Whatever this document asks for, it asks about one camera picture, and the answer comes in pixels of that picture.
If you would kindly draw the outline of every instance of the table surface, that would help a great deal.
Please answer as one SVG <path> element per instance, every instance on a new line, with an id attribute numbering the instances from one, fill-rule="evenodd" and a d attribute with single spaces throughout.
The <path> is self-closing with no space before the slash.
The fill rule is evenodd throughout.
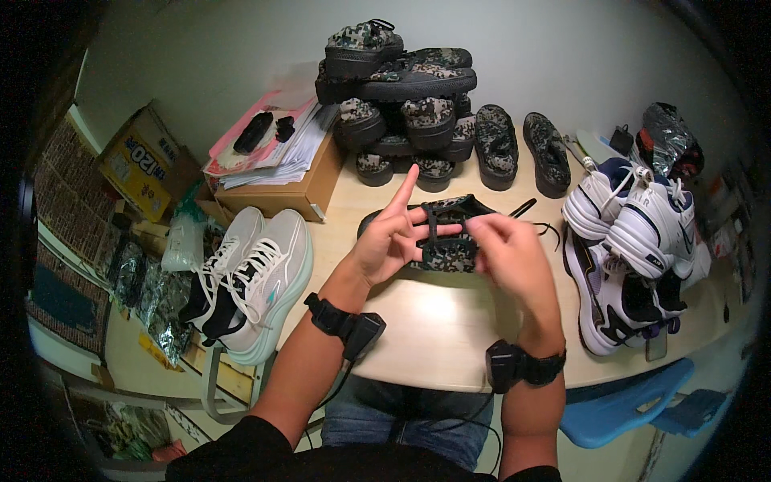
<path id="1" fill-rule="evenodd" d="M 513 186 L 504 192 L 490 190 L 480 181 L 476 154 L 462 164 L 463 172 L 440 193 L 426 193 L 418 187 L 411 204 L 436 201 L 473 193 L 499 212 L 508 214 L 535 197 L 537 203 L 520 219 L 547 222 L 561 233 L 560 208 L 564 199 L 549 199 L 535 187 L 533 157 L 517 127 L 520 148 L 519 171 Z M 571 189 L 584 175 L 583 167 L 568 153 Z M 356 229 L 367 214 L 388 204 L 404 174 L 395 174 L 381 187 L 367 187 L 356 177 L 349 159 L 332 194 L 325 223 L 308 223 L 314 248 L 311 281 L 300 301 L 287 316 L 278 349 L 305 313 L 302 300 L 317 292 L 339 261 L 356 241 Z M 549 231 L 541 237 L 557 286 L 562 326 L 567 340 L 565 383 L 568 388 L 589 386 L 633 376 L 687 356 L 725 335 L 740 323 L 743 307 L 730 265 L 712 264 L 710 276 L 683 293 L 689 310 L 681 317 L 679 333 L 668 337 L 666 357 L 645 360 L 645 347 L 622 346 L 611 356 L 594 356 L 582 345 L 578 335 L 579 297 L 573 279 L 564 270 L 562 246 Z M 722 313 L 728 302 L 732 322 Z M 387 328 L 375 348 L 353 369 L 353 373 L 384 382 L 430 389 L 462 392 L 490 391 L 485 378 L 485 350 L 499 338 L 513 341 L 521 324 L 521 311 L 500 293 L 493 293 L 478 275 L 437 273 L 403 269 L 391 280 L 376 286 L 365 306 L 379 313 Z"/>

